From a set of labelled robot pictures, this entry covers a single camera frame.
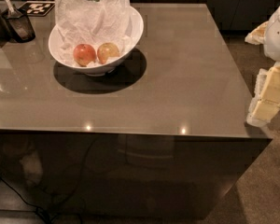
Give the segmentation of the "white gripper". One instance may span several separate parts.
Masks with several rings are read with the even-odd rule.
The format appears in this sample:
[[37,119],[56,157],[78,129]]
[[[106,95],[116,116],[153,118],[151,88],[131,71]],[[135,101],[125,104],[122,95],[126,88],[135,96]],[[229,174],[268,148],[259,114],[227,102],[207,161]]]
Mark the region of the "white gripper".
[[264,43],[265,55],[276,61],[269,70],[259,70],[246,117],[248,124],[263,127],[280,111],[280,6],[268,22],[263,22],[245,37],[245,42]]

